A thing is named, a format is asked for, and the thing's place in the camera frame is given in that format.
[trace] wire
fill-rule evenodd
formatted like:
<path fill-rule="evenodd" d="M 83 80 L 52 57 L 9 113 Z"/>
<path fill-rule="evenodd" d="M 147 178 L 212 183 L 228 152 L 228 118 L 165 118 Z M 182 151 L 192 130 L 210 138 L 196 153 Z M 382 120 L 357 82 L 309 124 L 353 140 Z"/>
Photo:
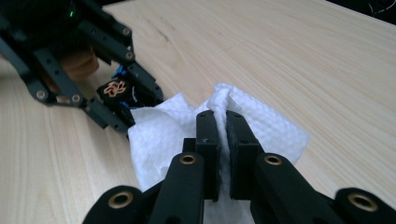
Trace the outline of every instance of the wire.
<path fill-rule="evenodd" d="M 393 3 L 392 3 L 390 6 L 384 8 L 384 9 L 381 9 L 381 10 L 379 10 L 379 11 L 377 11 L 377 12 L 374 12 L 373 7 L 372 7 L 372 5 L 371 5 L 370 3 L 369 3 L 369 7 L 370 7 L 370 9 L 371 9 L 371 11 L 372 11 L 372 16 L 374 16 L 374 15 L 376 15 L 376 14 L 378 14 L 378 13 L 382 13 L 382 12 L 384 12 L 384 11 L 386 11 L 386 10 L 391 9 L 395 4 L 396 4 L 396 0 L 394 0 Z"/>

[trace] wood grain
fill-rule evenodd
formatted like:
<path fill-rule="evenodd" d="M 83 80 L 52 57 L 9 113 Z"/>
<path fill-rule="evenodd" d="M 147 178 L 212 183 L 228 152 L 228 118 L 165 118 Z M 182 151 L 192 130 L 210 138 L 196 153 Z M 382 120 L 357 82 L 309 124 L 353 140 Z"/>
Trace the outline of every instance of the wood grain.
<path fill-rule="evenodd" d="M 396 27 L 325 1 L 133 1 L 134 30 L 165 97 L 192 105 L 227 82 L 311 133 L 297 168 L 315 189 L 367 189 L 396 207 Z M 113 67 L 85 83 L 103 83 Z M 135 185 L 125 136 L 34 101 L 0 60 L 0 217 L 79 223 L 107 189 Z"/>

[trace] brass insert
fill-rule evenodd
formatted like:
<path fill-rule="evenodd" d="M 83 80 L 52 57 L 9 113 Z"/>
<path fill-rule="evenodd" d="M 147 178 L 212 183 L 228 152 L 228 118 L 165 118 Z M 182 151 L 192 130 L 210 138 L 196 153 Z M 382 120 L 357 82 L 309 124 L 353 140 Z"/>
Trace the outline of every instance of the brass insert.
<path fill-rule="evenodd" d="M 359 193 L 351 193 L 347 196 L 349 201 L 359 207 L 359 209 L 367 211 L 367 212 L 375 212 L 378 210 L 378 205 L 371 198 L 359 194 Z"/>
<path fill-rule="evenodd" d="M 195 161 L 196 161 L 196 159 L 192 155 L 180 157 L 180 162 L 183 164 L 186 164 L 186 165 L 193 164 L 193 163 L 195 163 Z"/>
<path fill-rule="evenodd" d="M 280 165 L 280 164 L 282 164 L 282 160 L 279 158 L 279 157 L 277 157 L 277 156 L 266 156 L 265 158 L 265 161 L 268 163 L 268 164 L 271 164 L 271 165 Z"/>
<path fill-rule="evenodd" d="M 127 206 L 134 199 L 134 195 L 130 191 L 121 191 L 108 200 L 108 206 L 114 209 L 119 209 Z"/>

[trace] white tissue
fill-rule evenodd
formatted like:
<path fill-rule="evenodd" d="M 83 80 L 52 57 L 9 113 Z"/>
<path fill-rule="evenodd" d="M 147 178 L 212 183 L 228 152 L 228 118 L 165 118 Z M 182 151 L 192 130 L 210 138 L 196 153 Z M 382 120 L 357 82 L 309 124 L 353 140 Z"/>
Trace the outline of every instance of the white tissue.
<path fill-rule="evenodd" d="M 136 125 L 129 129 L 131 154 L 139 183 L 145 191 L 162 181 L 172 158 L 182 151 L 183 139 L 195 137 L 195 117 L 214 111 L 221 147 L 219 201 L 205 201 L 204 223 L 254 223 L 249 202 L 229 197 L 230 170 L 225 120 L 227 110 L 242 114 L 266 152 L 280 154 L 295 163 L 309 135 L 270 106 L 229 84 L 215 86 L 214 94 L 199 107 L 188 105 L 182 94 L 156 107 L 132 110 Z"/>

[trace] black bracket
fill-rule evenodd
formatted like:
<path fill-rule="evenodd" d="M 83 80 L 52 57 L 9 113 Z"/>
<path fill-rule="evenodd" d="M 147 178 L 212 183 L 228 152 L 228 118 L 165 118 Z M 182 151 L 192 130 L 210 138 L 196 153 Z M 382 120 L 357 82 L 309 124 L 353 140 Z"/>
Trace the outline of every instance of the black bracket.
<path fill-rule="evenodd" d="M 197 138 L 185 139 L 164 181 L 141 192 L 106 192 L 84 223 L 202 223 L 204 200 L 219 197 L 219 134 L 212 111 L 197 116 Z M 316 192 L 284 157 L 265 153 L 245 118 L 227 111 L 231 195 L 249 200 L 256 224 L 396 223 L 396 211 L 362 189 L 340 189 L 335 199 Z"/>

